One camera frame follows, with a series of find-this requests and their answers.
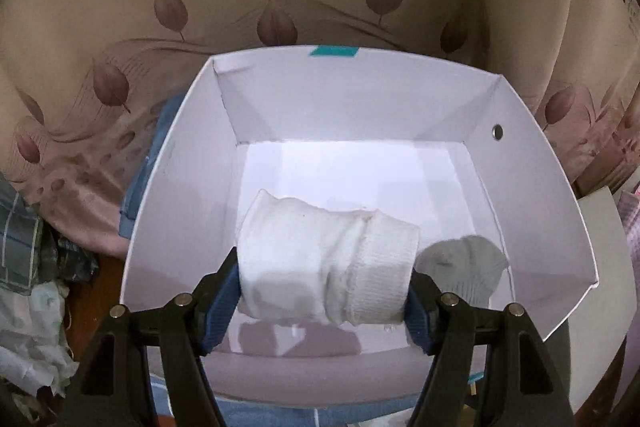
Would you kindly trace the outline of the blue checked cloth cover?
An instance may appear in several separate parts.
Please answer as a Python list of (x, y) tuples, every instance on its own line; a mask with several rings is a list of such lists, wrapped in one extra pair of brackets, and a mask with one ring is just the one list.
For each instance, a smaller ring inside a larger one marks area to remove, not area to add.
[[(149, 153), (130, 182), (120, 206), (118, 233), (126, 239), (129, 239), (134, 231), (134, 221), (137, 219), (142, 196), (183, 99), (184, 95), (180, 93), (160, 102), (152, 109), (157, 122), (151, 126), (153, 138)], [(363, 424), (375, 418), (382, 418), (386, 426), (405, 426), (418, 398), (410, 395), (395, 400), (333, 407), (276, 407), (227, 400), (223, 397), (218, 397), (216, 402), (228, 426), (347, 426)]]

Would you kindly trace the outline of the white floral sheet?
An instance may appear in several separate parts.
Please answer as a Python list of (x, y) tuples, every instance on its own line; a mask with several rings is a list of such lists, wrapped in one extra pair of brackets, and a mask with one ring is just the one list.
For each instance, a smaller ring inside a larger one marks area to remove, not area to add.
[(78, 369), (63, 326), (68, 289), (39, 284), (28, 296), (1, 291), (1, 376), (29, 395), (65, 395)]

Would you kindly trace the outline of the white XINCCI shoe box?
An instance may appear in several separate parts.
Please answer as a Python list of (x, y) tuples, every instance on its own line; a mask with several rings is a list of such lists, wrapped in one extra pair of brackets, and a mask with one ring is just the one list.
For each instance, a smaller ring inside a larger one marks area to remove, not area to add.
[(218, 269), (259, 191), (381, 210), (422, 242), (481, 235), (509, 268), (491, 298), (550, 336), (599, 282), (558, 158), (506, 80), (438, 58), (290, 46), (215, 55), (160, 43), (134, 98), (184, 101), (134, 225), (120, 297), (163, 306)]

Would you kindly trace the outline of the white socks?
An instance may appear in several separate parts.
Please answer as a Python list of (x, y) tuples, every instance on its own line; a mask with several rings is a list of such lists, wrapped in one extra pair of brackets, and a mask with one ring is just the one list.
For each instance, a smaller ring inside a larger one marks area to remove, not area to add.
[(397, 324), (419, 242), (416, 225), (378, 210), (259, 191), (236, 238), (241, 310), (278, 323)]

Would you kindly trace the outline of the grey sock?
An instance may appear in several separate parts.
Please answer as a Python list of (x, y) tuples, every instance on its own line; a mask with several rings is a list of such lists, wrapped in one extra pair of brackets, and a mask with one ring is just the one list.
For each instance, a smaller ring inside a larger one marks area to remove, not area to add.
[(469, 235), (425, 248), (416, 257), (414, 269), (429, 275), (443, 293), (487, 308), (508, 266), (506, 255), (489, 239)]

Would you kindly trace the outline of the pink leaf pattern curtain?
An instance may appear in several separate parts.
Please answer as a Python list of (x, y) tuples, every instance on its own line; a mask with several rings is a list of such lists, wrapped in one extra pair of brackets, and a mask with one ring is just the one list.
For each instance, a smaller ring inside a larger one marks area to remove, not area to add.
[(503, 75), (579, 194), (638, 167), (639, 0), (1, 0), (1, 174), (124, 257), (120, 202), (163, 103), (211, 55), (317, 43)]

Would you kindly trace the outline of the grey plaid blanket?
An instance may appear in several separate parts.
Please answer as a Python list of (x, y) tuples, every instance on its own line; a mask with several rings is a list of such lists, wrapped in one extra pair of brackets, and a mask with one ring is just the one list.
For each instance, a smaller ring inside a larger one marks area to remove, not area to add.
[(1, 287), (29, 296), (39, 284), (91, 282), (98, 257), (55, 231), (1, 178)]

